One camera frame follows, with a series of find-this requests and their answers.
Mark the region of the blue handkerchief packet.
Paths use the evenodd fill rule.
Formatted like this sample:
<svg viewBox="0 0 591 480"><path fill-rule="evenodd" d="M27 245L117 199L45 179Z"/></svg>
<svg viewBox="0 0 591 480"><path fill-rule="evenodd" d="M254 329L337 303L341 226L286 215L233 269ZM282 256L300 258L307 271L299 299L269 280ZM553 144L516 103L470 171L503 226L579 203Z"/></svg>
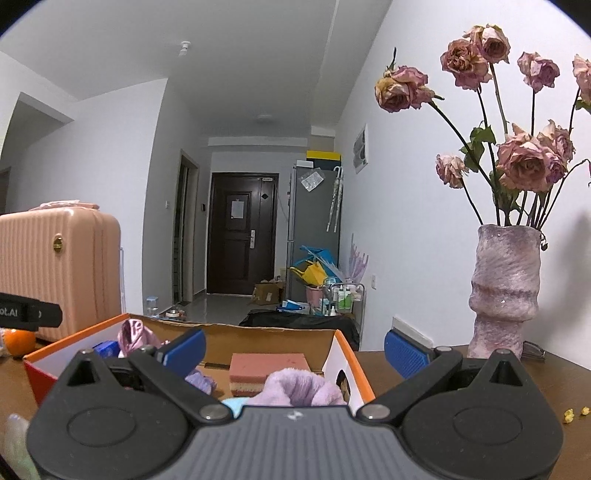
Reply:
<svg viewBox="0 0 591 480"><path fill-rule="evenodd" d="M102 341L94 345L92 349L101 358L118 358L121 352L120 346L115 340Z"/></svg>

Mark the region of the iridescent plastic bag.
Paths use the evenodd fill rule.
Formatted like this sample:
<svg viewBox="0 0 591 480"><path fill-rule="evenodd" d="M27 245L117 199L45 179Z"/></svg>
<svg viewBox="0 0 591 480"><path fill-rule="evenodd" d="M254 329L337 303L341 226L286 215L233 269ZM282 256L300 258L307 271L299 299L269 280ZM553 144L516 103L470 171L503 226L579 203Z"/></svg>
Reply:
<svg viewBox="0 0 591 480"><path fill-rule="evenodd" d="M40 476L26 447L28 427L29 421L18 414L7 417L2 455L20 479L39 480Z"/></svg>

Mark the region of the light blue soft toy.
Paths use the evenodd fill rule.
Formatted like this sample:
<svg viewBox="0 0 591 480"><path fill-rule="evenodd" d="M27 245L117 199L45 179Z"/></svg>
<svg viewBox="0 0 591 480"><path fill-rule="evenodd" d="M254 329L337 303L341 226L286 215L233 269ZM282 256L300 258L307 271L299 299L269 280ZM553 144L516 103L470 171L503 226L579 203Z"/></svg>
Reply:
<svg viewBox="0 0 591 480"><path fill-rule="evenodd" d="M242 408L245 407L247 401L249 401L247 397L232 397L223 399L221 403L231 409L233 416L237 418L242 413Z"/></svg>

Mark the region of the orange fruit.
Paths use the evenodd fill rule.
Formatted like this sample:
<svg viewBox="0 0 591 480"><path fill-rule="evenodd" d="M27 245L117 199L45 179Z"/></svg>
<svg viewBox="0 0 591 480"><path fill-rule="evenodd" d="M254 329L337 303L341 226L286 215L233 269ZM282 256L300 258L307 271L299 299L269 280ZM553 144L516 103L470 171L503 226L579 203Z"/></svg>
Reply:
<svg viewBox="0 0 591 480"><path fill-rule="evenodd" d="M23 357L36 348L34 332L16 329L1 330L1 356Z"/></svg>

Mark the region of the pink satin scrunchie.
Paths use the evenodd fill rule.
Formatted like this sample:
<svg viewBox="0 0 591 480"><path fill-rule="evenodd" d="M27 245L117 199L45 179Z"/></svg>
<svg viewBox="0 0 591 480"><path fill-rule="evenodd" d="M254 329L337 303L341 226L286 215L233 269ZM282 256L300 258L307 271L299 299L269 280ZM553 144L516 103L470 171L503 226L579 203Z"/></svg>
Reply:
<svg viewBox="0 0 591 480"><path fill-rule="evenodd" d="M119 347L118 357L125 358L129 353L143 346L160 348L167 344L168 341L161 342L141 320L130 318L122 322L117 335L117 343Z"/></svg>

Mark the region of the pet water dispenser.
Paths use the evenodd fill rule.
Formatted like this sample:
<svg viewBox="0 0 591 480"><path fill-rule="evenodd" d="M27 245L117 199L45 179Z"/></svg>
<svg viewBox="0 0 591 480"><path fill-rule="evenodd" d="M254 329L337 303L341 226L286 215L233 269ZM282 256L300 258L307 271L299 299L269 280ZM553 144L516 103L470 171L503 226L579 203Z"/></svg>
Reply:
<svg viewBox="0 0 591 480"><path fill-rule="evenodd" d="M145 298L144 313L147 317L158 320L184 321L186 318L184 310L179 306L173 305L167 308L161 308L157 296L148 296Z"/></svg>

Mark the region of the pink layered sponge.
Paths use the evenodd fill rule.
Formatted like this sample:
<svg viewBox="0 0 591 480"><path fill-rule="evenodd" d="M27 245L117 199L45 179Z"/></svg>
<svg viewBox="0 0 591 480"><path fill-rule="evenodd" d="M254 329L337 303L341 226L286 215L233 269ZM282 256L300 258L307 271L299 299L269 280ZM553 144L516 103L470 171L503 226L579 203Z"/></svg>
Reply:
<svg viewBox="0 0 591 480"><path fill-rule="evenodd" d="M229 389L235 397L253 397L263 390L267 377L283 369L310 371L301 353L235 353L229 365Z"/></svg>

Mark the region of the pink ribbed suitcase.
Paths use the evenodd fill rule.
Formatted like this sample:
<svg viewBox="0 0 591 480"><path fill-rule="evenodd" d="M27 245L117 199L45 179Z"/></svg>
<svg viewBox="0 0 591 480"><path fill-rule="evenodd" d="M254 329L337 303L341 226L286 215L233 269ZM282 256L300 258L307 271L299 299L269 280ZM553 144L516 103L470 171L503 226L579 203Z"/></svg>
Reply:
<svg viewBox="0 0 591 480"><path fill-rule="evenodd" d="M121 313L120 226L88 205L1 216L1 291L53 303L57 328L37 337L57 341Z"/></svg>

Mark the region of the orange cardboard box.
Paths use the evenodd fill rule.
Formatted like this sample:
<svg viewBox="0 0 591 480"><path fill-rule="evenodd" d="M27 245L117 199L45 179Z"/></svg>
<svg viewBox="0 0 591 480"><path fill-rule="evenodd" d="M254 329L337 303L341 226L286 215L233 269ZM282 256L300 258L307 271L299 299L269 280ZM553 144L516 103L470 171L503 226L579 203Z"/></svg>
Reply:
<svg viewBox="0 0 591 480"><path fill-rule="evenodd" d="M57 378L80 350L90 349L114 340L121 324L128 319L140 320L160 340L174 340L191 326L166 322L139 315L121 314L76 332L24 357L24 368L35 401L40 404ZM341 386L349 387L349 408L356 412L373 401L376 395L360 362L345 336L339 330L297 330L283 328L239 327L224 324L200 324L204 331L205 349L198 367L214 378L215 396L229 398L229 364L235 353L283 354L301 353L308 367L318 375Z"/></svg>

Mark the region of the black fabric chair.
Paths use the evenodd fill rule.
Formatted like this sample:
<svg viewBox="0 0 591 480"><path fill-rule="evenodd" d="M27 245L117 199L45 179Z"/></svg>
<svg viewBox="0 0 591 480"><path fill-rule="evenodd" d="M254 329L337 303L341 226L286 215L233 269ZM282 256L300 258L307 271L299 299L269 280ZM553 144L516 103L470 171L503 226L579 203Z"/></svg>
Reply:
<svg viewBox="0 0 591 480"><path fill-rule="evenodd" d="M361 336L352 318L345 315L315 316L294 312L256 309L250 310L239 323L240 327L267 327L300 330L340 330L353 351L358 351Z"/></svg>

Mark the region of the purple feather decoration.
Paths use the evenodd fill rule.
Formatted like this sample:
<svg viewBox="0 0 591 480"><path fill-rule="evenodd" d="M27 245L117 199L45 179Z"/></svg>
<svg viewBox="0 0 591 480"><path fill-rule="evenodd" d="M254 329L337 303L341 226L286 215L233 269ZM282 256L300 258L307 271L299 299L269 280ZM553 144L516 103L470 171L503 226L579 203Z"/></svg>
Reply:
<svg viewBox="0 0 591 480"><path fill-rule="evenodd" d="M356 246L355 235L351 237L349 249L348 280L351 283L360 283L366 273L370 262L370 255L361 251Z"/></svg>

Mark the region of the brown cardboard box on floor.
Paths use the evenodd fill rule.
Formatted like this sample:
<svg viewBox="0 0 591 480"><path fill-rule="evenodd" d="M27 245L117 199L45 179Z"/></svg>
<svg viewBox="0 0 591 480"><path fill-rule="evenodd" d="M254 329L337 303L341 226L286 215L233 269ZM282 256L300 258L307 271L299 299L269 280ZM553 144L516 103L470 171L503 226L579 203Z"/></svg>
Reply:
<svg viewBox="0 0 591 480"><path fill-rule="evenodd" d="M256 305L277 305L283 301L283 282L261 282L254 286L250 302Z"/></svg>

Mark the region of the purple fluffy towel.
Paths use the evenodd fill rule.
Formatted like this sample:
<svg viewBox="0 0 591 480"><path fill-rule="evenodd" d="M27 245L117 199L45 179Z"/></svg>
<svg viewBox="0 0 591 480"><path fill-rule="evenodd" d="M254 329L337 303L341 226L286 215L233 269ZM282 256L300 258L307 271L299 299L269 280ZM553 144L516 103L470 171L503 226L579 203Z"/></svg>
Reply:
<svg viewBox="0 0 591 480"><path fill-rule="evenodd" d="M247 406L324 407L346 405L337 385L308 370L286 368L270 374Z"/></svg>

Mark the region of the pink bucket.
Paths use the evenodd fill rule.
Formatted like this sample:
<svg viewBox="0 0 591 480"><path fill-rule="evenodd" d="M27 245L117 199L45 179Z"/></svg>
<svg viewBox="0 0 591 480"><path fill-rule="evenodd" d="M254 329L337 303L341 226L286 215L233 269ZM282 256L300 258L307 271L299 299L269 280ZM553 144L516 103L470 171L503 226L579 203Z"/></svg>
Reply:
<svg viewBox="0 0 591 480"><path fill-rule="evenodd" d="M322 298L324 298L324 289L322 287L305 287L305 296L307 296L308 304L315 309L320 309L322 306Z"/></svg>

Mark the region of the purple textured vase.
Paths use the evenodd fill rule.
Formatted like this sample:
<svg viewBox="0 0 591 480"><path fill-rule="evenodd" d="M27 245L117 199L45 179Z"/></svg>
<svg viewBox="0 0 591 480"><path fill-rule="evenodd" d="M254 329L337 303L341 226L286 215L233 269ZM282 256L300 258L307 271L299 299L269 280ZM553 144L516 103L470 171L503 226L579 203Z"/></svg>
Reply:
<svg viewBox="0 0 591 480"><path fill-rule="evenodd" d="M539 311L540 250L541 235L534 228L490 224L478 229L469 357L486 359L497 349L522 355L524 324Z"/></svg>

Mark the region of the yellow bag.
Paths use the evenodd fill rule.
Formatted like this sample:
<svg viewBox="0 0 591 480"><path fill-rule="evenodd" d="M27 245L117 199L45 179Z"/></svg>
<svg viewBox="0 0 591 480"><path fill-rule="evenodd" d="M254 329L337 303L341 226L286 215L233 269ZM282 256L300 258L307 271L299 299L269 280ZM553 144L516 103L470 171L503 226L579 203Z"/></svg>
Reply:
<svg viewBox="0 0 591 480"><path fill-rule="evenodd" d="M290 272L294 273L301 282L310 287L321 287L328 278L324 267L318 261L307 260L303 265L290 266Z"/></svg>

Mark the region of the dark brown entrance door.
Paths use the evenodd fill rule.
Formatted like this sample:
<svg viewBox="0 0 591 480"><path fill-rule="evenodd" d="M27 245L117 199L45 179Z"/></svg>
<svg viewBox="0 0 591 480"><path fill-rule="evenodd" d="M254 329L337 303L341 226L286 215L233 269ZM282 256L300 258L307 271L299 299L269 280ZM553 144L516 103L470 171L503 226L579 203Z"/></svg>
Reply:
<svg viewBox="0 0 591 480"><path fill-rule="evenodd" d="M206 289L249 295L274 277L276 174L214 173L208 219Z"/></svg>

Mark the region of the yellow crumbs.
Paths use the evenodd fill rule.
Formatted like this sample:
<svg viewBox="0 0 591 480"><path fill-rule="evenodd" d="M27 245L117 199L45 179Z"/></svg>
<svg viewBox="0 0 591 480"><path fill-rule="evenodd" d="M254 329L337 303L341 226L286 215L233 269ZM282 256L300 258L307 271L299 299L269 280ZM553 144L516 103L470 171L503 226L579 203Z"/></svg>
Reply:
<svg viewBox="0 0 591 480"><path fill-rule="evenodd" d="M569 408L564 411L562 422L565 425L571 424L577 418L585 418L589 416L591 413L591 408L588 406L583 406L579 411L576 411L574 408Z"/></svg>

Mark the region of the white umbrella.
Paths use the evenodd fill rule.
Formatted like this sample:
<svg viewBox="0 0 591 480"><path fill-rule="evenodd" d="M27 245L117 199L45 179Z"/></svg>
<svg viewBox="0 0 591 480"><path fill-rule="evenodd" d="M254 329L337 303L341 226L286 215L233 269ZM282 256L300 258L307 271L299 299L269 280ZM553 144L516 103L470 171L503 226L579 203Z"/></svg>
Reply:
<svg viewBox="0 0 591 480"><path fill-rule="evenodd" d="M339 212L342 204L342 166L335 166L332 171L335 172L335 182L332 185L332 200L329 206L329 220L325 231L336 232L339 223Z"/></svg>

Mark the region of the grey refrigerator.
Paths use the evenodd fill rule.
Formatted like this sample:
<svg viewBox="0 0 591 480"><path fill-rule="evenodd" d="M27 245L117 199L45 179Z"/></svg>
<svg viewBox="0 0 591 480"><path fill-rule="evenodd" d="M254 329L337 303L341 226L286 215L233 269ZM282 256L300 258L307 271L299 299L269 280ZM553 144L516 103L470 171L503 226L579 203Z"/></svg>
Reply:
<svg viewBox="0 0 591 480"><path fill-rule="evenodd" d="M329 220L335 166L342 161L312 160L307 155L298 160L290 174L288 191L287 267L300 266L308 252L327 251L329 261L339 260L338 229L325 231Z"/></svg>

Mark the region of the yellow box on refrigerator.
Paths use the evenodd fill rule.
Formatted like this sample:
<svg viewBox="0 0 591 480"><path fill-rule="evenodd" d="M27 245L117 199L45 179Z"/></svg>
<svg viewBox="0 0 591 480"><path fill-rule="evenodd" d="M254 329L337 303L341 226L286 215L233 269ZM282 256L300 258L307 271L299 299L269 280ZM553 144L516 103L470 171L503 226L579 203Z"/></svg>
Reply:
<svg viewBox="0 0 591 480"><path fill-rule="evenodd" d="M312 160L341 161L342 155L337 152L308 150L307 158Z"/></svg>

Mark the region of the white board against wall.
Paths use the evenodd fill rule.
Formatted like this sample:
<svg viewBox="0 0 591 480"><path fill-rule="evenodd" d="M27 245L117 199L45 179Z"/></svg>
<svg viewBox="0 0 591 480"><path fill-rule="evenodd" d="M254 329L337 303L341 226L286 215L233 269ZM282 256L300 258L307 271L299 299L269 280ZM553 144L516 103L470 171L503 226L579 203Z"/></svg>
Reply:
<svg viewBox="0 0 591 480"><path fill-rule="evenodd" d="M434 347L434 342L431 338L424 335L410 324L406 323L397 315L394 315L393 317L392 327L427 348Z"/></svg>

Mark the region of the white wall panel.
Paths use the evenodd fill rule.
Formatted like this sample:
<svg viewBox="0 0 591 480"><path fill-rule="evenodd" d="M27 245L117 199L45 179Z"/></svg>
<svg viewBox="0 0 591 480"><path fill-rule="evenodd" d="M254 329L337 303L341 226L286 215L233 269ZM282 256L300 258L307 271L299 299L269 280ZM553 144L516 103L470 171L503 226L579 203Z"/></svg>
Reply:
<svg viewBox="0 0 591 480"><path fill-rule="evenodd" d="M368 126L365 125L353 143L353 168L356 174L359 174L368 163Z"/></svg>

